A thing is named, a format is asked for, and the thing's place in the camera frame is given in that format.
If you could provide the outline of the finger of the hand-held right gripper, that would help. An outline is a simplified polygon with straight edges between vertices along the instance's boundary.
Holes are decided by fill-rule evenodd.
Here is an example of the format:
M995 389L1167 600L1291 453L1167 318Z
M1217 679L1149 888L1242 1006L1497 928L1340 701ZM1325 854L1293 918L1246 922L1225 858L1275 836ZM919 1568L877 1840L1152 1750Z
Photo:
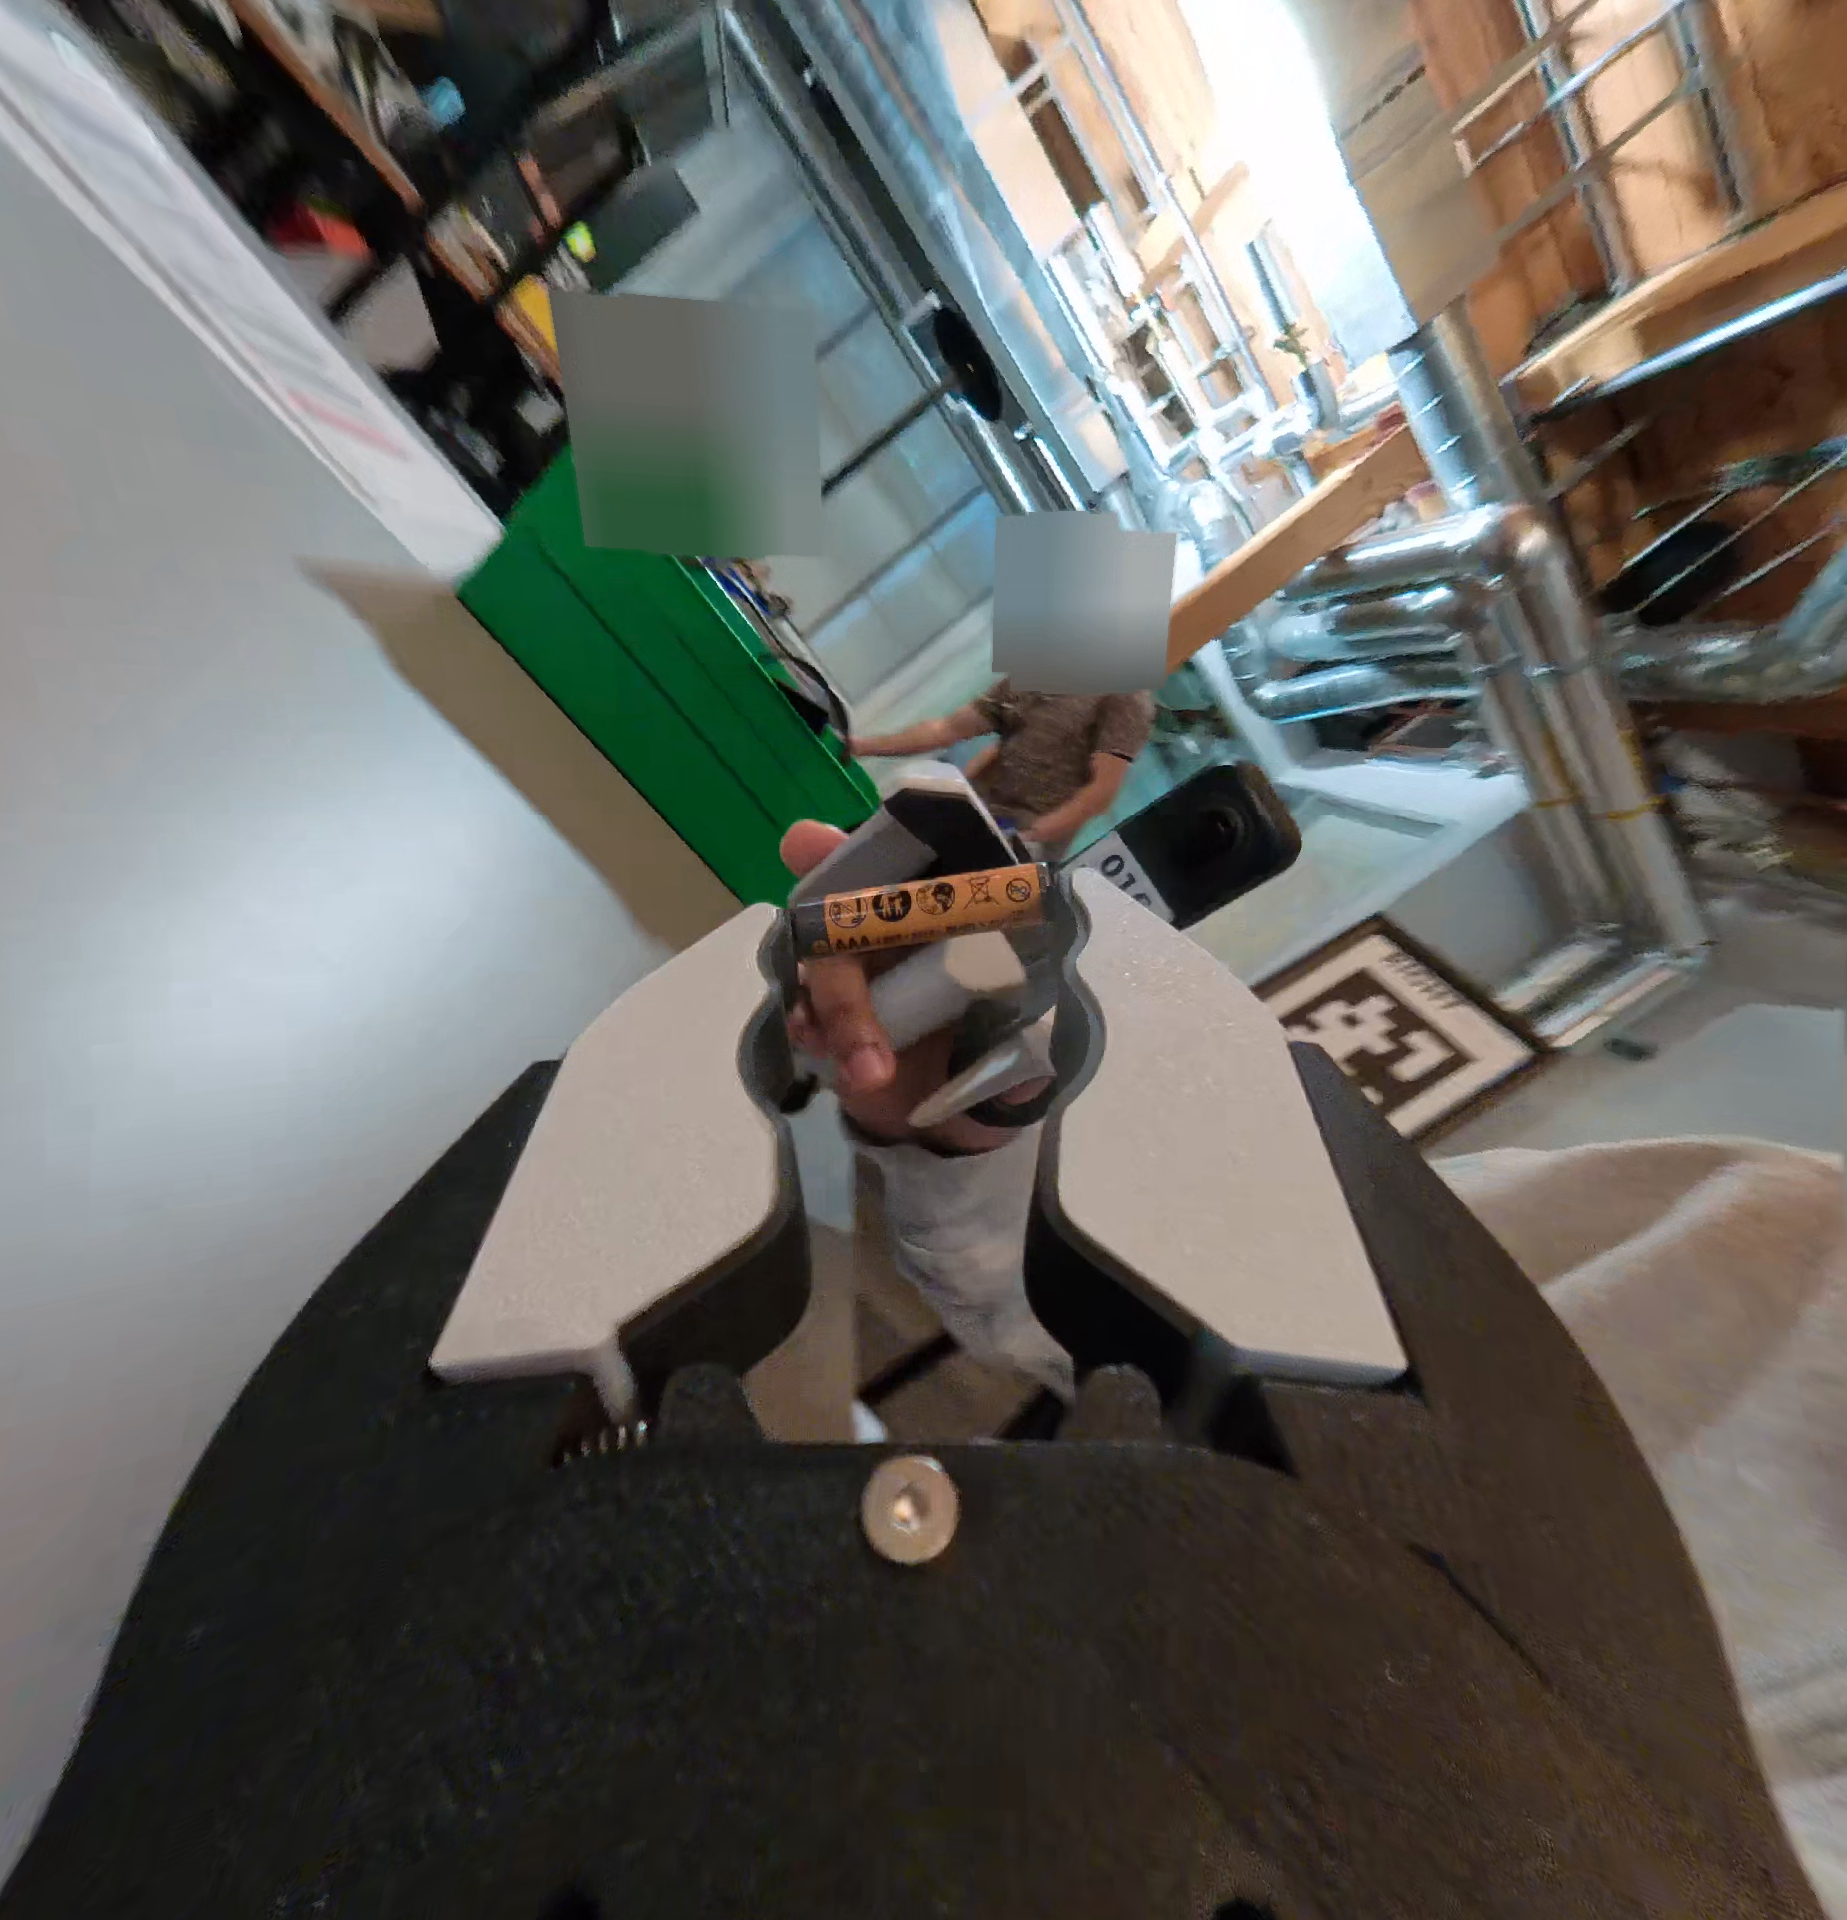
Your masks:
M1007 1000L1027 985L1012 947L916 947L871 979L871 1012L892 1046L914 1046L963 1020L984 1000Z
M831 893L953 878L1019 863L1019 840L953 763L907 765L831 855Z

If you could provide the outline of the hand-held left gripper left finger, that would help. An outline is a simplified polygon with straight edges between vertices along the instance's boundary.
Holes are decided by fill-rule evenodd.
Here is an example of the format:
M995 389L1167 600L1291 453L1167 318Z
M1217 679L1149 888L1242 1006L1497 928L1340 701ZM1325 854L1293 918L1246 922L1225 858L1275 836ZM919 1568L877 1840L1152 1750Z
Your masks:
M797 1331L782 911L740 911L575 1039L431 1350L437 1380L747 1376Z

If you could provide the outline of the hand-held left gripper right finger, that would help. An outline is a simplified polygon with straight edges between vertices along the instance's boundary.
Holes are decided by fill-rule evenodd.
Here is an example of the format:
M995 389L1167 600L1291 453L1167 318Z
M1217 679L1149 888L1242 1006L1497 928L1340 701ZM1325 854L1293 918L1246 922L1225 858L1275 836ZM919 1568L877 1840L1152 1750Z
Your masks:
M1390 1384L1408 1354L1263 1002L1105 877L1070 886L1060 1099L1037 1203L1123 1300L1273 1380Z

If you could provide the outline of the orange and black battery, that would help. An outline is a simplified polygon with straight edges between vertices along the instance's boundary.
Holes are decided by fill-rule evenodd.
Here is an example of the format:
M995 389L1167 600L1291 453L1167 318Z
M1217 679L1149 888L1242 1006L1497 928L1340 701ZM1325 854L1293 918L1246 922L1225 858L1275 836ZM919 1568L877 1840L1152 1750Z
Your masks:
M1027 931L1043 922L1053 886L1048 863L1021 861L838 891L794 904L789 940L796 959L807 963Z

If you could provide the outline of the person's right hand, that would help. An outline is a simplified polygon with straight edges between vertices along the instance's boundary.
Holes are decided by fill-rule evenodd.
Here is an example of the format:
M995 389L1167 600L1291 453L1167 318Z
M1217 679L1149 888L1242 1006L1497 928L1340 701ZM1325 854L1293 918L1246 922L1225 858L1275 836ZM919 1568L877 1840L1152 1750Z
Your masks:
M799 979L789 1017L792 1039L799 1053L830 1065L830 1091L858 1139L968 1158L998 1151L1021 1137L1019 1130L984 1125L966 1115L914 1127L912 1112L951 1079L953 1030L898 1050L872 1012L871 976L853 957L807 963Z

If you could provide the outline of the framed black and white marker sign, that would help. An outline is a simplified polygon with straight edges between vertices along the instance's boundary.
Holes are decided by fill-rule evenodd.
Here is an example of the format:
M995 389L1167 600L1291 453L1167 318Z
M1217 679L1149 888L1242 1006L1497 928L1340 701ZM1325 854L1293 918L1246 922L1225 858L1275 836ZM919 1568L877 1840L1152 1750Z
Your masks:
M1460 1131L1552 1058L1530 1020L1382 915L1253 985L1287 1038L1326 1055L1419 1147Z

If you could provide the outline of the green plastic bin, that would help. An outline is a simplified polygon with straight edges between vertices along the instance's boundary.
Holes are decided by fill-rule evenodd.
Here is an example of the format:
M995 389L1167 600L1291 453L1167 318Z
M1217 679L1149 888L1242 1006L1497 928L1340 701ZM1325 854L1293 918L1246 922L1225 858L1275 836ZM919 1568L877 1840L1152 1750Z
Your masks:
M796 823L851 829L874 812L830 701L724 574L584 539L570 451L457 596L736 900L789 900Z

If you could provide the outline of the wooden ceiling beam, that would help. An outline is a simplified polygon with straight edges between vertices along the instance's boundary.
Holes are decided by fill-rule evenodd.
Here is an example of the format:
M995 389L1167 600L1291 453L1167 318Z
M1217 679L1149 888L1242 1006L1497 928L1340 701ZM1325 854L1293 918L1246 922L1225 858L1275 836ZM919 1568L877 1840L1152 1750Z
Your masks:
M1402 407L1386 410L1369 442L1340 463L1295 509L1249 536L1173 607L1167 668L1178 672L1204 646L1283 590L1309 563L1345 547L1389 505L1430 478Z

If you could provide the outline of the printed paper sheet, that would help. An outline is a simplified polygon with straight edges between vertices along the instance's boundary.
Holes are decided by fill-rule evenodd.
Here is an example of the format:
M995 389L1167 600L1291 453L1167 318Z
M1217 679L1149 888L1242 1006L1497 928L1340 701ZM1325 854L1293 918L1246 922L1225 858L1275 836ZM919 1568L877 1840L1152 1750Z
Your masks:
M431 576L498 516L55 5L0 3L0 142Z

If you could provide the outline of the silver metal duct pipe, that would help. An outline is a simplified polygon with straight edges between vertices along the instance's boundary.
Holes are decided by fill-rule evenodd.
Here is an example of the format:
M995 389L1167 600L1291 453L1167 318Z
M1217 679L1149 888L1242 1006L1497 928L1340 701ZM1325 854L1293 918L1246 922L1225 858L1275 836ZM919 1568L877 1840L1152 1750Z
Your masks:
M1582 936L1617 963L1692 973L1710 928L1610 682L1577 560L1538 484L1503 386L1457 298L1390 350L1419 453L1450 513L1305 567L1295 607L1454 588L1454 623L1484 672L1484 705L1517 760L1538 840Z

